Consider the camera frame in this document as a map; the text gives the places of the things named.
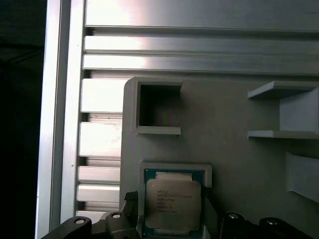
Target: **metal rivet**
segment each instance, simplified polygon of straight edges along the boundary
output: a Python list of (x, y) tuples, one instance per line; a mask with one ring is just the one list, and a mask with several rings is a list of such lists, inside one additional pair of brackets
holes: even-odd
[(277, 225), (277, 224), (278, 224), (278, 222), (277, 222), (276, 220), (273, 220), (273, 219), (268, 219), (268, 220), (267, 220), (267, 223), (268, 223), (269, 225)]
[(112, 215), (112, 218), (120, 218), (120, 217), (121, 217), (120, 214), (113, 214), (113, 215)]
[(237, 218), (238, 218), (238, 215), (232, 213), (232, 214), (229, 214), (229, 217), (230, 217), (231, 219), (237, 219)]
[(83, 220), (83, 219), (78, 219), (75, 221), (76, 224), (82, 224), (84, 222), (85, 222), (85, 220)]

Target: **silver metal bar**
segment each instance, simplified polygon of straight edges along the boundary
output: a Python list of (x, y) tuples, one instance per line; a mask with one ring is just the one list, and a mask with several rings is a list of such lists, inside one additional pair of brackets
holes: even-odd
[(102, 211), (106, 212), (108, 210), (117, 211), (120, 204), (117, 203), (105, 203), (105, 202), (86, 202), (85, 210), (86, 211)]
[(35, 238), (60, 224), (69, 1), (47, 1)]
[(86, 26), (319, 31), (317, 9), (317, 0), (88, 0)]
[(120, 167), (120, 157), (87, 157), (85, 160), (86, 166), (92, 167)]
[(120, 183), (120, 168), (80, 166), (78, 172), (80, 183)]
[(124, 85), (128, 79), (83, 79), (82, 112), (122, 113)]
[(86, 36), (86, 53), (212, 55), (262, 58), (318, 59), (319, 42), (242, 36), (192, 36), (139, 34)]
[(120, 157), (122, 124), (81, 123), (80, 155)]
[(85, 0), (71, 1), (70, 44), (65, 103), (64, 151), (61, 192), (61, 222), (73, 217), (77, 209), (76, 185), (78, 164), (78, 132), (80, 85), (83, 79), (82, 52)]
[(231, 72), (278, 75), (319, 75), (318, 60), (258, 57), (94, 55), (86, 54), (84, 69), (180, 72)]
[(79, 184), (78, 201), (80, 202), (109, 202), (118, 203), (120, 196), (119, 185)]

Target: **rectangular opening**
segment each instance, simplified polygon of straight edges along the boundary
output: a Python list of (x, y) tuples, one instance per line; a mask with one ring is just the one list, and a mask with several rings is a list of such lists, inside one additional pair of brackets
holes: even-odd
[(141, 85), (139, 126), (180, 126), (181, 86)]

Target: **aluminum frame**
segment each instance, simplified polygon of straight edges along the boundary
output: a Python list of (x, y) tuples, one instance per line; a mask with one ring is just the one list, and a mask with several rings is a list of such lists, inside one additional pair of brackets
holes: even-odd
[(69, 1), (47, 1), (35, 238), (60, 224)]

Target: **square hole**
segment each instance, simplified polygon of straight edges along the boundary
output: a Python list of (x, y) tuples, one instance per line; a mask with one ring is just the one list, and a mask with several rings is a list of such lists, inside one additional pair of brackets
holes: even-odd
[(181, 86), (146, 85), (140, 89), (139, 126), (178, 127)]

